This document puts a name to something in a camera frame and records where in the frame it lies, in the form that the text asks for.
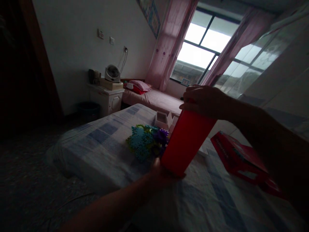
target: small fan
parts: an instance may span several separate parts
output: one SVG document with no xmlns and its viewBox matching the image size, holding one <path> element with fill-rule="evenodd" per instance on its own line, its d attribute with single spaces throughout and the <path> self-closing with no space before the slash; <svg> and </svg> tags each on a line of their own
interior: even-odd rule
<svg viewBox="0 0 309 232">
<path fill-rule="evenodd" d="M 119 69 L 114 65 L 109 65 L 105 68 L 104 78 L 108 81 L 119 83 L 120 82 L 120 72 Z"/>
</svg>

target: bedsheet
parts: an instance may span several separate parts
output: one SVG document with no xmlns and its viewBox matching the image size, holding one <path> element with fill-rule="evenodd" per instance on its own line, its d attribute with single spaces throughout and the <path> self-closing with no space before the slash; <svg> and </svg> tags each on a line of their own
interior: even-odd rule
<svg viewBox="0 0 309 232">
<path fill-rule="evenodd" d="M 154 88 L 142 95 L 125 89 L 122 94 L 122 101 L 129 105 L 142 104 L 155 111 L 166 113 L 167 115 L 171 111 L 172 115 L 176 117 L 179 117 L 181 113 L 179 106 L 183 104 L 183 101 L 180 99 Z"/>
<path fill-rule="evenodd" d="M 97 194 L 123 188 L 146 174 L 126 145 L 131 127 L 153 125 L 155 111 L 136 104 L 62 135 L 46 154 L 63 174 Z M 285 200 L 226 172 L 209 139 L 186 178 L 156 194 L 131 221 L 141 231 L 302 231 L 303 220 Z"/>
</svg>

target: single bed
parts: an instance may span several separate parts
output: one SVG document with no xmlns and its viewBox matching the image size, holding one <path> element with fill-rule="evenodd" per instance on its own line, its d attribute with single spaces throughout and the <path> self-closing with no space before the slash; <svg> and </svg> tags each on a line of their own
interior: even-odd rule
<svg viewBox="0 0 309 232">
<path fill-rule="evenodd" d="M 155 111 L 136 104 L 62 135 L 47 161 L 64 175 L 75 175 L 105 195 L 146 174 L 126 138 L 137 124 L 153 125 Z M 300 231 L 304 222 L 285 200 L 226 172 L 207 139 L 175 183 L 140 208 L 132 223 L 141 231 Z"/>
<path fill-rule="evenodd" d="M 183 104 L 180 99 L 152 88 L 149 92 L 139 95 L 129 89 L 125 89 L 122 94 L 122 101 L 128 105 L 142 104 L 155 111 L 168 114 L 170 111 L 173 116 L 179 117 L 181 110 L 179 106 Z"/>
</svg>

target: white nightstand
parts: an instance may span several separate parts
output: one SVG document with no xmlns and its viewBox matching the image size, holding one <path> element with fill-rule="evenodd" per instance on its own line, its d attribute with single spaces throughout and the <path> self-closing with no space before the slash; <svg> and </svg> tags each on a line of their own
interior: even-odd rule
<svg viewBox="0 0 309 232">
<path fill-rule="evenodd" d="M 100 118 L 120 110 L 122 93 L 125 89 L 107 90 L 102 86 L 88 84 L 90 88 L 90 101 L 100 105 Z"/>
</svg>

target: trash can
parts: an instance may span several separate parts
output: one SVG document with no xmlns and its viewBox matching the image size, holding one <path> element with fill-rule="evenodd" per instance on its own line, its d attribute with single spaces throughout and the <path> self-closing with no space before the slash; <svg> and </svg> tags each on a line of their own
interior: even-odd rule
<svg viewBox="0 0 309 232">
<path fill-rule="evenodd" d="M 99 119 L 100 105 L 95 102 L 86 101 L 78 103 L 77 109 L 86 122 Z"/>
</svg>

